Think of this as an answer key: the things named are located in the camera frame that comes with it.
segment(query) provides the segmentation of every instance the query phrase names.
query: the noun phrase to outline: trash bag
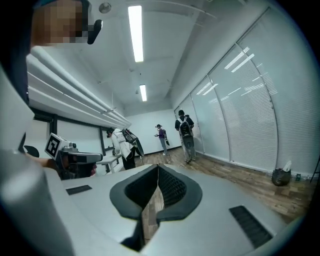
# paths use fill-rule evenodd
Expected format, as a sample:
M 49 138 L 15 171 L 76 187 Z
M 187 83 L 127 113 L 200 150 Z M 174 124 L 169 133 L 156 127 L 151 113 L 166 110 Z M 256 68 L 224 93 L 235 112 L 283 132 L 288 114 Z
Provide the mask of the trash bag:
M 291 170 L 284 171 L 281 168 L 275 169 L 272 173 L 272 183 L 278 187 L 285 186 L 291 179 Z

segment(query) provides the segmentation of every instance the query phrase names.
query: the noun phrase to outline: purple shirt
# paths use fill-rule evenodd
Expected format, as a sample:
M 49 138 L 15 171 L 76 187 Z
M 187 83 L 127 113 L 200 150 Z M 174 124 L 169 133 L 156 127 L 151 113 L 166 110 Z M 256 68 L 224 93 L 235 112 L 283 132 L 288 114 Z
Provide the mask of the purple shirt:
M 164 136 L 164 130 L 162 130 L 162 129 L 160 129 L 159 130 L 159 139 L 160 138 L 164 138 L 165 136 Z

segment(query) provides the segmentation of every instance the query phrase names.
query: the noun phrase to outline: gray pants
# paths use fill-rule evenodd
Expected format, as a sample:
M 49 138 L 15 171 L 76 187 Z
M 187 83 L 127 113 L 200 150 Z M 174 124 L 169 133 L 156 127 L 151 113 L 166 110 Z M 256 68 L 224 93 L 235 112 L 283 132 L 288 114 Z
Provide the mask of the gray pants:
M 167 146 L 166 146 L 166 139 L 165 138 L 159 138 L 161 145 L 163 147 L 164 153 L 167 154 Z
M 184 142 L 182 142 L 182 149 L 184 153 L 184 160 L 189 162 L 190 160 L 196 160 L 196 150 L 194 147 L 187 149 Z

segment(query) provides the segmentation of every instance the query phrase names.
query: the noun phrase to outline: person in white jacket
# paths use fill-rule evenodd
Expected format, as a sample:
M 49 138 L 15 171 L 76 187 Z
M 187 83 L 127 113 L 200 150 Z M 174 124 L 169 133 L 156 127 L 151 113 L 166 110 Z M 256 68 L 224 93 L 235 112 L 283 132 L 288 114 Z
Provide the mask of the person in white jacket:
M 114 153 L 116 155 L 118 155 L 119 153 L 122 155 L 124 169 L 129 170 L 132 168 L 136 168 L 136 148 L 129 142 L 126 142 L 122 130 L 118 128 L 110 128 L 107 130 L 107 134 L 112 140 L 114 146 Z

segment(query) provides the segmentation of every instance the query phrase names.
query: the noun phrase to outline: white jacket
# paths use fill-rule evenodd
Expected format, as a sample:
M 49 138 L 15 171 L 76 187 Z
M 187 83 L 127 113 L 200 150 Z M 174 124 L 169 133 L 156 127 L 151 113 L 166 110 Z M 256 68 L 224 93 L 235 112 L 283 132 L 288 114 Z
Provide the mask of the white jacket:
M 116 154 L 121 153 L 121 155 L 126 159 L 127 156 L 131 153 L 131 149 L 134 147 L 129 142 L 126 142 L 126 139 L 122 133 L 122 130 L 116 128 L 112 133 L 111 140 L 114 146 L 114 152 Z

